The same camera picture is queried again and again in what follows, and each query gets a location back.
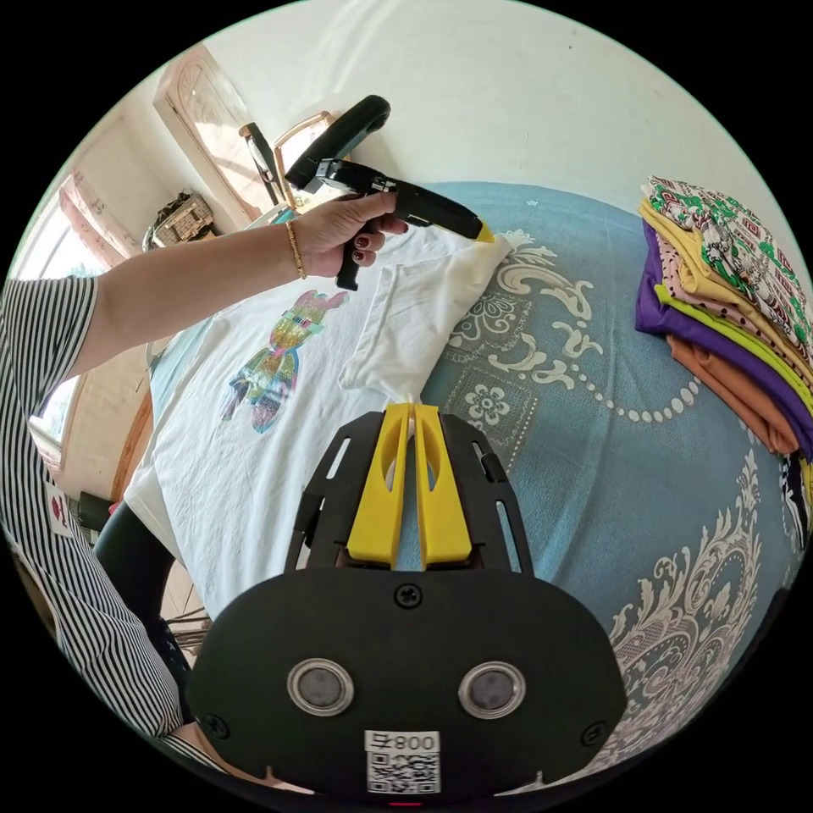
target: purple fabric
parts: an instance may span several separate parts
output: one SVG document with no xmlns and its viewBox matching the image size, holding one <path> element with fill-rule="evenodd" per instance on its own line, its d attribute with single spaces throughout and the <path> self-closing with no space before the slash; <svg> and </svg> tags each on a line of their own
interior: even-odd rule
<svg viewBox="0 0 813 813">
<path fill-rule="evenodd" d="M 742 370 L 771 397 L 794 431 L 805 459 L 813 460 L 813 416 L 793 387 L 776 370 L 744 347 L 685 313 L 661 304 L 655 293 L 655 286 L 663 282 L 661 252 L 655 230 L 646 221 L 641 222 L 649 253 L 635 303 L 635 329 L 654 335 L 672 334 L 714 353 Z"/>
</svg>

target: gold bracelet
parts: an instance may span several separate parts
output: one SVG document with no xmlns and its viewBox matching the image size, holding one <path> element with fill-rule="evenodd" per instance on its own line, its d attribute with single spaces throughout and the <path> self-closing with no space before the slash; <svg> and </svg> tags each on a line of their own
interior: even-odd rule
<svg viewBox="0 0 813 813">
<path fill-rule="evenodd" d="M 288 229 L 288 242 L 290 242 L 290 249 L 294 252 L 294 263 L 296 263 L 296 272 L 299 274 L 299 279 L 307 279 L 305 269 L 302 267 L 302 257 L 299 253 L 299 246 L 296 244 L 296 236 L 294 235 L 294 224 L 290 220 L 285 221 L 285 227 Z"/>
</svg>

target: bed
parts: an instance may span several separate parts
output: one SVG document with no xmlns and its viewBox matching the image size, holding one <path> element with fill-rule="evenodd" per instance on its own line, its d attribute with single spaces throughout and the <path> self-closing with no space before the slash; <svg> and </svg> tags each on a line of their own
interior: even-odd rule
<svg viewBox="0 0 813 813">
<path fill-rule="evenodd" d="M 517 492 L 536 575 L 581 600 L 613 643 L 629 705 L 583 773 L 596 772 L 685 725 L 793 582 L 802 544 L 780 460 L 665 341 L 635 332 L 647 250 L 639 216 L 537 186 L 433 188 L 513 251 L 422 398 L 487 434 Z M 157 426 L 207 328 L 153 360 Z M 414 516 L 409 493 L 402 569 L 418 565 Z"/>
</svg>

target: striped shirt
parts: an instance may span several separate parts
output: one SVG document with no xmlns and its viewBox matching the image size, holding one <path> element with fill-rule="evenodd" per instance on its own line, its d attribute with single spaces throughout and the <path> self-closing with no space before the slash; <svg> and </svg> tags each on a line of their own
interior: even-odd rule
<svg viewBox="0 0 813 813">
<path fill-rule="evenodd" d="M 0 518 L 3 535 L 47 602 L 57 643 L 100 700 L 137 731 L 217 768 L 172 735 L 182 724 L 178 686 L 127 609 L 75 520 L 52 524 L 54 483 L 28 419 L 73 367 L 97 280 L 10 280 L 0 300 Z"/>
</svg>

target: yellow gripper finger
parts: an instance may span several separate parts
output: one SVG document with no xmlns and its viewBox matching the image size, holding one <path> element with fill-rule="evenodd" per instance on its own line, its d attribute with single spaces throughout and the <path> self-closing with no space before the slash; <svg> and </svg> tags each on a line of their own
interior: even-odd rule
<svg viewBox="0 0 813 813">
<path fill-rule="evenodd" d="M 347 552 L 355 561 L 395 568 L 401 541 L 411 409 L 411 404 L 390 404 L 384 411 L 379 441 L 347 542 Z M 390 487 L 387 475 L 391 468 L 394 471 Z"/>
<path fill-rule="evenodd" d="M 472 552 L 436 406 L 417 404 L 415 468 L 418 474 L 418 534 L 423 569 L 463 562 Z M 429 482 L 429 469 L 434 487 Z"/>
</svg>

